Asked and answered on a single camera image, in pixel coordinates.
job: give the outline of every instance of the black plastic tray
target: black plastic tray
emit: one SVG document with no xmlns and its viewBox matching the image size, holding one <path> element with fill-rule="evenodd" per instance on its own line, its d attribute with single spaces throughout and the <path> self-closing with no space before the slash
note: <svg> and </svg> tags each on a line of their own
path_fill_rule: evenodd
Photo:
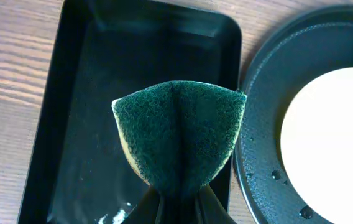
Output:
<svg viewBox="0 0 353 224">
<path fill-rule="evenodd" d="M 249 63 L 235 162 L 257 223 L 329 223 L 314 212 L 310 217 L 310 208 L 302 210 L 306 204 L 283 168 L 280 130 L 287 107 L 301 88 L 326 72 L 346 67 L 353 67 L 353 5 L 327 7 L 294 19 L 276 31 Z"/>
<path fill-rule="evenodd" d="M 112 100 L 168 80 L 237 88 L 242 37 L 232 19 L 145 7 L 99 28 L 84 0 L 65 1 L 19 223 L 112 223 L 139 202 L 148 187 L 122 153 Z M 211 182 L 224 208 L 230 177 L 231 161 Z"/>
</svg>

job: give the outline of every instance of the round plate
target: round plate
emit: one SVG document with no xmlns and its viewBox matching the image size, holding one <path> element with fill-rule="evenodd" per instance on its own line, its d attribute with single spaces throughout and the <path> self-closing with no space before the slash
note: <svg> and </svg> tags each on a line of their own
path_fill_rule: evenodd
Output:
<svg viewBox="0 0 353 224">
<path fill-rule="evenodd" d="M 257 223 L 329 223 L 291 186 L 280 155 L 280 130 L 288 105 L 307 83 L 346 67 L 353 67 L 353 5 L 298 17 L 272 35 L 251 61 L 241 86 L 248 97 L 235 165 Z"/>
</svg>

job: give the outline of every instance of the wood grain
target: wood grain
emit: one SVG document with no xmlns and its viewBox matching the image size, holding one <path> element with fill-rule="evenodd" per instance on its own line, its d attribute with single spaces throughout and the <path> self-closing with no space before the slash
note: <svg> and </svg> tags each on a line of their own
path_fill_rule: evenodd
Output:
<svg viewBox="0 0 353 224">
<path fill-rule="evenodd" d="M 62 0 L 0 0 L 0 223 L 16 223 L 37 128 Z M 299 11 L 343 0 L 182 0 L 233 17 L 243 30 L 246 61 L 263 36 Z M 230 214 L 254 223 L 236 177 Z"/>
</svg>

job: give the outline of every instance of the felt piece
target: felt piece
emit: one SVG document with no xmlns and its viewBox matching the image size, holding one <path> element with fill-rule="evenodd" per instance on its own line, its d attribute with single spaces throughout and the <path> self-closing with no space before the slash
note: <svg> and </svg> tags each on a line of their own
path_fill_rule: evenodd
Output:
<svg viewBox="0 0 353 224">
<path fill-rule="evenodd" d="M 131 167 L 162 195 L 186 198 L 209 184 L 233 152 L 246 96 L 170 81 L 112 103 Z"/>
</svg>

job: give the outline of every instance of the wooden table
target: wooden table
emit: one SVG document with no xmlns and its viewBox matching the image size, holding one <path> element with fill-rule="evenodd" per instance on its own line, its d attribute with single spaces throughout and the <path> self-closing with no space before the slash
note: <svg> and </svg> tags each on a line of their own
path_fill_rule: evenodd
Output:
<svg viewBox="0 0 353 224">
<path fill-rule="evenodd" d="M 243 61 L 259 39 L 299 11 L 348 0 L 183 0 L 233 17 L 243 31 Z M 15 223 L 63 0 L 0 0 L 0 223 Z M 236 177 L 229 213 L 254 223 Z"/>
</svg>

